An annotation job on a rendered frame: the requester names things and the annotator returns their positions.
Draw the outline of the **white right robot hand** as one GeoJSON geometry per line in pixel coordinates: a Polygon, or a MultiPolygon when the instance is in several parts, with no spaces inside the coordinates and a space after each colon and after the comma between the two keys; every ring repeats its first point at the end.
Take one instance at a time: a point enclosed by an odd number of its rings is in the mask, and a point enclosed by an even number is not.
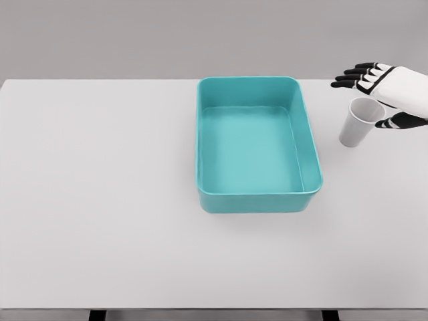
{"type": "Polygon", "coordinates": [[[404,130],[428,126],[428,75],[404,66],[365,62],[344,70],[330,86],[358,90],[398,110],[377,121],[377,128],[404,130]]]}

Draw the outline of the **teal rectangular basket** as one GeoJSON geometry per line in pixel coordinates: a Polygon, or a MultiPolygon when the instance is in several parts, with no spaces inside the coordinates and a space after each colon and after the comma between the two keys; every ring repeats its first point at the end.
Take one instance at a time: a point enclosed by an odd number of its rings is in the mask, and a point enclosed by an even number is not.
{"type": "Polygon", "coordinates": [[[303,211],[323,184],[302,87],[289,76],[197,84],[195,183],[208,213],[303,211]]]}

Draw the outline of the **white paper cup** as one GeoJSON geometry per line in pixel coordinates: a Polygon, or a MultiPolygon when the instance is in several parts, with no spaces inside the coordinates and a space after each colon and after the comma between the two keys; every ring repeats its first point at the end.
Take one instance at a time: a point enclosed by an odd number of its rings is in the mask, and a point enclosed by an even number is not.
{"type": "Polygon", "coordinates": [[[386,113],[385,107],[372,98],[351,100],[339,141],[346,147],[357,147],[386,113]]]}

